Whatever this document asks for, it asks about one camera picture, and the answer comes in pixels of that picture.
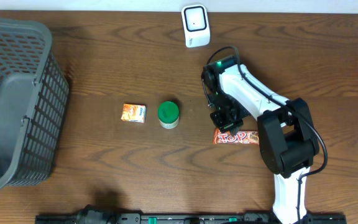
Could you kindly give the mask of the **green lid jar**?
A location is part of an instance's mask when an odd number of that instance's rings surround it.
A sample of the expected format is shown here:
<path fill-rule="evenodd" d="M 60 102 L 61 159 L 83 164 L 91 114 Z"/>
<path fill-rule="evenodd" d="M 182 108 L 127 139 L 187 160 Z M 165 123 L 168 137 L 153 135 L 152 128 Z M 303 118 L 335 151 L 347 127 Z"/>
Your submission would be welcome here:
<path fill-rule="evenodd" d="M 164 101 L 158 108 L 158 119 L 165 129 L 173 129 L 179 123 L 180 111 L 177 104 L 172 101 Z"/>

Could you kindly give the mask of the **orange small box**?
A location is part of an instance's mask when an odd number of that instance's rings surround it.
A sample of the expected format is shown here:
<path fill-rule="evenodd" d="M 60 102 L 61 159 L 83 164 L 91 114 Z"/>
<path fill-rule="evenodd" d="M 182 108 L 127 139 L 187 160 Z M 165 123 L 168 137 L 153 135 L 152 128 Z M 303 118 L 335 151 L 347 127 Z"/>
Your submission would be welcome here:
<path fill-rule="evenodd" d="M 125 103 L 122 110 L 121 119 L 135 123 L 144 123 L 146 114 L 145 105 L 133 105 Z"/>

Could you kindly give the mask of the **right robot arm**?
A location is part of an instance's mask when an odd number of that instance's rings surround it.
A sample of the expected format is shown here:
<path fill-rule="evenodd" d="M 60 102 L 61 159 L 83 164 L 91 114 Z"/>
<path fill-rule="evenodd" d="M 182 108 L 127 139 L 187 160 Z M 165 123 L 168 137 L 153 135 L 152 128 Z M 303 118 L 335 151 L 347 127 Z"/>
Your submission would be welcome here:
<path fill-rule="evenodd" d="M 306 216 L 306 184 L 299 181 L 306 180 L 319 152 L 307 103 L 274 93 L 239 65 L 235 55 L 209 60 L 201 79 L 211 92 L 210 117 L 220 132 L 235 135 L 245 117 L 256 119 L 260 153 L 274 176 L 273 213 L 281 223 L 298 223 Z"/>

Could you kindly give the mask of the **orange Top chocolate bar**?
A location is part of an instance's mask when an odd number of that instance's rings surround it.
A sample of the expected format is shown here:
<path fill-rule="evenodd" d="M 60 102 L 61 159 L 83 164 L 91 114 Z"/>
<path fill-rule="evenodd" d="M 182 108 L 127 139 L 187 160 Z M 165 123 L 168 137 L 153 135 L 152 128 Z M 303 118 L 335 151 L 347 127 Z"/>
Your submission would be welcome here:
<path fill-rule="evenodd" d="M 240 130 L 235 135 L 222 133 L 218 128 L 214 131 L 213 144 L 259 144 L 258 131 Z"/>

